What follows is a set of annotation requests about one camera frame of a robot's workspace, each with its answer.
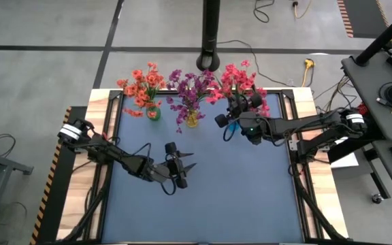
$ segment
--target green vase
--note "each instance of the green vase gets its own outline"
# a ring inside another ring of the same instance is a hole
[[[156,114],[154,116],[150,115],[152,112],[156,112]],[[159,120],[161,117],[161,110],[157,106],[146,108],[146,116],[150,120]]]

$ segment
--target glass vase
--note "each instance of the glass vase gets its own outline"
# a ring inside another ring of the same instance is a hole
[[[189,127],[196,127],[199,124],[199,119],[197,119],[197,114],[199,112],[197,110],[191,110],[189,112],[189,116],[185,120],[185,123]]]
[[[157,106],[146,108],[146,116],[150,120],[159,120],[161,117],[161,110]]]

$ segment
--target black pole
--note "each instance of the black pole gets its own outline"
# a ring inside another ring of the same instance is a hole
[[[381,48],[392,40],[392,24],[376,38],[356,59],[357,65],[366,65]]]
[[[201,71],[206,69],[216,71],[221,64],[217,55],[218,16],[221,10],[221,0],[203,0],[203,27],[201,55],[196,60],[196,66]]]

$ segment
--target black metal frame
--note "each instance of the black metal frame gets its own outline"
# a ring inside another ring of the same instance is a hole
[[[285,90],[270,90],[266,89],[268,94],[276,94],[279,98],[279,105],[280,105],[280,111],[281,115],[283,118],[287,118],[287,107],[285,103],[285,98],[284,96],[289,100],[290,106],[291,106],[291,111],[293,113],[293,118],[298,118],[297,115],[297,108],[295,105],[295,100],[293,96],[293,90],[291,89],[285,89]],[[178,93],[176,91],[159,91],[157,93],[158,95],[177,95]],[[122,94],[121,91],[110,91],[110,96],[107,104],[107,111],[105,113],[105,120],[104,120],[104,126],[103,126],[103,131],[107,132],[109,123],[110,123],[110,118],[111,118],[111,113],[112,113],[112,107],[113,107],[113,101],[117,98],[117,96],[122,95],[119,97],[119,104],[118,104],[118,111],[116,115],[116,121],[114,123],[114,132],[113,136],[117,136],[118,130],[119,130],[119,122],[120,122],[120,117],[122,115],[122,107],[123,107],[123,101],[125,96]],[[86,231],[84,232],[83,235],[83,240],[82,242],[84,243],[100,243],[102,241],[102,235],[103,235],[103,225],[105,222],[105,213],[107,212],[107,200],[108,200],[108,195],[110,191],[110,184],[111,184],[111,176],[112,176],[112,164],[113,163],[107,163],[107,172],[105,174],[105,180],[104,180],[104,185],[106,186],[105,189],[105,195],[103,198],[103,203],[101,206],[101,212],[99,214],[99,224],[98,224],[98,230],[97,230],[97,235],[95,239],[90,239],[90,228],[91,228],[91,222],[92,220],[89,221],[90,225],[87,227]],[[304,174],[305,174],[305,179],[306,179],[306,188],[309,191],[309,194],[312,198],[313,201],[316,201],[315,193],[314,193],[314,188],[312,187],[312,180],[311,180],[311,175],[310,175],[310,170],[307,165],[304,166]],[[97,191],[97,187],[99,184],[99,177],[101,175],[101,169],[102,167],[100,165],[97,166],[95,169],[95,175],[93,178],[93,188],[92,188],[92,195],[91,195],[91,200],[94,199],[94,194]],[[304,241],[307,239],[310,239],[310,228],[308,225],[308,219],[306,216],[306,211],[305,211],[305,202],[304,200],[299,196],[299,193],[296,191],[296,198],[297,198],[297,209],[299,212],[299,217],[300,217],[300,222],[301,222],[301,228],[302,228],[302,236],[304,237]],[[317,219],[314,217],[314,224],[316,225],[316,234],[317,238],[323,238],[323,230],[322,227],[320,226],[319,222]]]

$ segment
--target black floor stripe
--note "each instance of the black floor stripe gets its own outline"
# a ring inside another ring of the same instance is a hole
[[[119,21],[120,11],[122,10],[123,1],[124,0],[118,0],[117,2],[116,10],[114,11],[113,15],[112,25],[110,26],[110,30],[108,31],[107,41],[105,42],[105,47],[102,52],[98,70],[96,72],[95,81],[93,82],[93,89],[99,88],[101,86],[103,72],[105,70],[105,66],[107,65],[108,55],[110,54],[114,34],[116,33],[116,27]]]
[[[252,48],[255,54],[360,54],[362,50],[313,48]],[[198,47],[111,47],[111,52],[190,52],[199,53]],[[219,53],[250,53],[249,48],[217,48]]]
[[[101,46],[17,46],[17,45],[0,45],[0,50],[13,51],[102,51]]]

